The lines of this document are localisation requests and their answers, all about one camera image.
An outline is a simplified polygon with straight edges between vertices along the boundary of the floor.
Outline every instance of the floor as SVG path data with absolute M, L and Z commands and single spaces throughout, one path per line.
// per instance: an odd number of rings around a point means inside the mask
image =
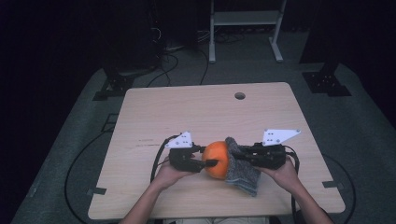
M 393 223 L 396 219 L 396 132 L 347 67 L 335 75 L 351 96 L 312 93 L 302 73 L 322 64 L 299 64 L 308 32 L 280 33 L 284 57 L 277 63 L 269 33 L 233 35 L 232 44 L 217 44 L 217 62 L 207 63 L 208 45 L 181 49 L 163 56 L 163 68 L 138 77 L 133 88 L 232 83 L 287 82 L 329 166 L 346 211 L 331 214 L 335 223 Z M 93 101 L 106 80 L 92 74 L 78 97 L 31 190 L 13 223 L 112 223 L 87 216 L 122 97 Z M 280 217 L 292 223 L 290 216 Z

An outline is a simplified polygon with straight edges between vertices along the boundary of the orange pumpkin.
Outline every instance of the orange pumpkin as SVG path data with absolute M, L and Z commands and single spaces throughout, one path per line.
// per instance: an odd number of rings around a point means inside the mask
M 228 169 L 228 153 L 225 141 L 218 141 L 209 144 L 202 154 L 202 161 L 218 160 L 218 164 L 213 167 L 206 167 L 207 173 L 217 179 L 225 179 Z

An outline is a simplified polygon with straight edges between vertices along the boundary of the dark background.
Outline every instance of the dark background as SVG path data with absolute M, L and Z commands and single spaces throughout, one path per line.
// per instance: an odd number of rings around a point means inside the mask
M 278 6 L 216 2 L 223 10 Z M 395 125 L 395 12 L 386 0 L 289 0 L 282 29 L 311 28 L 301 62 L 322 63 L 335 52 Z M 161 43 L 152 44 L 150 27 L 194 45 L 208 23 L 208 0 L 1 1 L 0 222 L 14 216 L 94 72 L 104 64 L 157 65 Z

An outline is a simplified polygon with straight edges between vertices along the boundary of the white shelf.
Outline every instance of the white shelf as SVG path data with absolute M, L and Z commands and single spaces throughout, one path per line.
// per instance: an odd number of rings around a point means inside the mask
M 214 25 L 263 25 L 276 24 L 279 11 L 215 12 Z

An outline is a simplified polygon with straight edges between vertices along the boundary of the wire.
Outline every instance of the wire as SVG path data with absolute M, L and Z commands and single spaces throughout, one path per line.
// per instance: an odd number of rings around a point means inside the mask
M 169 160 L 162 161 L 162 162 L 158 163 L 158 165 L 161 165 L 161 164 L 163 164 L 163 163 L 166 163 L 167 161 L 169 161 Z
M 157 40 L 160 40 L 160 39 L 161 39 L 161 35 L 162 35 L 161 30 L 158 29 L 158 28 L 155 28 L 155 27 L 151 28 L 151 30 L 156 30 L 156 31 L 158 31 L 158 38 L 157 38 Z
M 69 199 L 68 199 L 68 197 L 67 197 L 67 183 L 68 183 L 68 181 L 69 181 L 70 173 L 71 173 L 71 171 L 72 171 L 72 169 L 73 169 L 73 167 L 74 167 L 76 161 L 77 161 L 78 158 L 81 156 L 81 154 L 82 154 L 82 153 L 83 153 L 94 141 L 96 141 L 98 138 L 100 138 L 103 134 L 105 134 L 105 133 L 112 133 L 111 131 L 113 131 L 113 130 L 114 130 L 114 126 L 111 127 L 111 128 L 108 128 L 108 129 L 106 129 L 106 130 L 104 130 L 104 131 L 102 131 L 102 132 L 99 133 L 96 137 L 94 137 L 87 145 L 85 145 L 85 147 L 84 147 L 84 148 L 77 154 L 77 156 L 74 158 L 72 164 L 70 165 L 70 167 L 69 167 L 69 169 L 68 169 L 68 171 L 67 171 L 66 179 L 65 179 L 65 181 L 64 181 L 64 199 L 65 199 L 65 201 L 66 201 L 67 207 L 69 208 L 70 212 L 71 212 L 71 213 L 73 214 L 73 216 L 74 216 L 76 219 L 78 219 L 78 221 L 80 221 L 81 223 L 87 223 L 87 222 L 85 222 L 81 217 L 79 217 L 79 216 L 77 215 L 77 213 L 76 213 L 75 210 L 73 209 L 73 207 L 72 207 L 72 205 L 70 204 Z
M 204 82 L 204 78 L 206 76 L 206 73 L 207 73 L 207 68 L 209 67 L 209 59 L 207 58 L 206 54 L 201 49 L 199 51 L 201 51 L 201 53 L 204 54 L 205 60 L 206 60 L 206 68 L 205 68 L 205 71 L 204 71 L 204 75 L 202 76 L 201 81 L 199 82 L 199 84 L 202 85 L 202 83 Z
M 353 213 L 355 212 L 355 207 L 356 207 L 356 189 L 355 189 L 355 184 L 352 181 L 352 177 L 350 176 L 350 174 L 347 172 L 347 169 L 341 165 L 341 163 L 339 161 L 337 161 L 336 159 L 332 158 L 331 156 L 325 154 L 325 153 L 321 153 L 323 157 L 326 157 L 327 159 L 335 162 L 346 174 L 346 177 L 348 178 L 349 182 L 350 182 L 350 186 L 352 188 L 352 195 L 353 195 L 353 199 L 352 199 L 352 207 L 351 210 L 348 214 L 348 216 L 346 217 L 346 220 L 344 221 L 344 224 L 347 224 L 349 222 L 349 220 L 352 218 Z
M 154 79 L 152 79 L 152 80 L 148 83 L 148 85 L 146 86 L 146 88 L 148 88 L 148 87 L 151 85 L 151 83 L 153 83 L 157 78 L 159 78 L 159 77 L 161 77 L 161 76 L 163 76 L 163 75 L 167 75 L 168 72 L 174 70 L 174 69 L 177 67 L 177 65 L 178 65 L 178 58 L 177 58 L 176 56 L 172 55 L 172 54 L 166 54 L 166 55 L 167 55 L 167 56 L 170 56 L 170 57 L 172 57 L 172 58 L 174 58 L 174 59 L 176 60 L 175 65 L 173 65 L 169 70 L 162 72 L 161 74 L 159 74 L 158 76 L 156 76 Z
M 182 46 L 178 46 L 178 47 L 166 48 L 164 50 L 165 50 L 166 53 L 174 53 L 174 52 L 176 52 L 178 50 L 181 50 L 181 49 L 184 49 L 184 48 L 185 48 L 185 46 L 182 45 Z
M 162 67 L 161 67 L 161 70 L 163 70 L 163 72 L 165 72 L 166 79 L 168 79 L 168 84 L 166 86 L 172 86 L 171 78 L 169 77 L 168 73 Z
M 284 146 L 288 149 L 290 149 L 292 152 L 286 152 L 286 154 L 292 156 L 294 158 L 294 169 L 296 171 L 296 174 L 298 174 L 299 170 L 300 170 L 300 160 L 297 157 L 297 153 L 296 151 L 294 151 L 293 148 L 288 147 L 288 146 Z M 293 216 L 293 220 L 294 223 L 297 223 L 297 208 L 296 208 L 296 200 L 294 199 L 294 197 L 291 195 L 291 212 L 292 212 L 292 216 Z
M 236 35 L 228 35 L 228 34 L 218 34 L 216 35 L 216 43 L 218 44 L 223 44 L 223 45 L 231 45 L 233 43 L 242 41 L 245 39 L 245 35 L 240 34 L 241 37 L 237 37 Z
M 173 136 L 166 138 L 163 141 L 163 144 L 161 145 L 160 149 L 158 149 L 157 156 L 155 157 L 154 163 L 152 163 L 151 176 L 150 176 L 150 180 L 149 180 L 150 183 L 154 180 L 155 173 L 157 172 L 157 167 L 160 165 L 160 163 L 158 163 L 158 161 L 160 160 L 160 157 L 163 154 L 163 150 L 165 149 L 166 144 L 168 144 L 168 142 L 171 139 L 177 138 L 177 137 L 178 137 L 178 135 L 173 135 Z
M 204 41 L 204 40 L 206 40 L 206 39 L 208 39 L 210 37 L 210 32 L 209 31 L 198 31 L 197 33 L 198 33 L 198 35 L 200 33 L 204 33 L 203 35 L 198 36 L 198 38 L 197 38 L 197 42 L 198 43 L 202 42 L 202 41 Z

